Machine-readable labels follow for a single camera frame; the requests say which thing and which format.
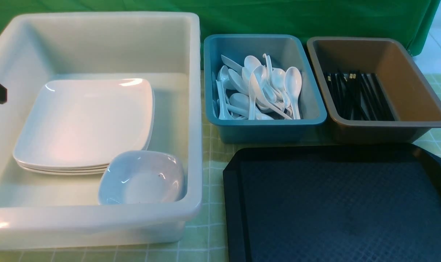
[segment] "stack of plates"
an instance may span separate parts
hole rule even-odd
[[[148,81],[58,80],[36,99],[13,157],[29,171],[102,174],[122,152],[144,150],[154,119]]]

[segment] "black tray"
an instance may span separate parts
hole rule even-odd
[[[441,159],[411,144],[243,149],[224,191],[230,262],[441,262]]]

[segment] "floor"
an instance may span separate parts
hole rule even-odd
[[[441,74],[441,2],[422,53],[414,61],[424,74]]]

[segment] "blue plastic bin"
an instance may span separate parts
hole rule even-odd
[[[262,54],[270,55],[272,66],[287,70],[295,66],[303,76],[300,95],[301,120],[220,120],[215,78],[223,63],[220,55],[240,65],[247,55],[262,64]],[[322,96],[317,87],[305,50],[291,35],[211,35],[204,40],[204,80],[206,115],[217,126],[220,139],[227,144],[297,142],[305,130],[322,124],[327,118]]]

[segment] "green cloth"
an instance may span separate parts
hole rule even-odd
[[[418,55],[440,0],[0,0],[0,32],[23,13],[196,13],[202,39],[216,33],[388,37]]]

